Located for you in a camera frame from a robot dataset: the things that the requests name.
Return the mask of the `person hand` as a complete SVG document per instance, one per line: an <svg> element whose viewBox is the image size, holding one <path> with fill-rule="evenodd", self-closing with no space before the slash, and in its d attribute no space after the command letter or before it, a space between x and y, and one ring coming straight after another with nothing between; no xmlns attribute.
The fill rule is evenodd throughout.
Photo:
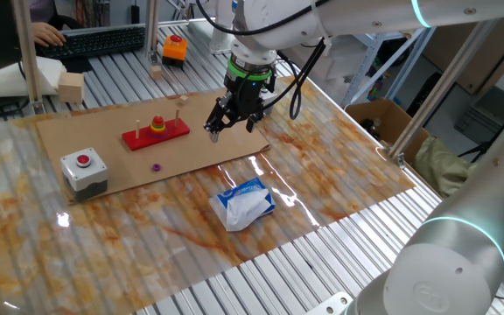
<svg viewBox="0 0 504 315"><path fill-rule="evenodd" d="M63 46L66 42L63 34L48 23L33 22L31 26L33 30L34 43L39 46Z"/></svg>

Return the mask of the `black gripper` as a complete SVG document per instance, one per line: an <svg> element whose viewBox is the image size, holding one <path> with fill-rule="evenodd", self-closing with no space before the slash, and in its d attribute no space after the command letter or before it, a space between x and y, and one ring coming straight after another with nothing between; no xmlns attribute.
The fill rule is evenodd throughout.
<svg viewBox="0 0 504 315"><path fill-rule="evenodd" d="M262 111L262 97L267 97L268 93L275 90L276 77L271 75L267 80L247 79L226 74L224 84L227 88L227 96L218 97L212 112L204 124L205 131L209 134L211 141L216 144L219 134L225 128L232 126L234 121L247 120L246 130L252 133L256 125L264 118Z"/></svg>

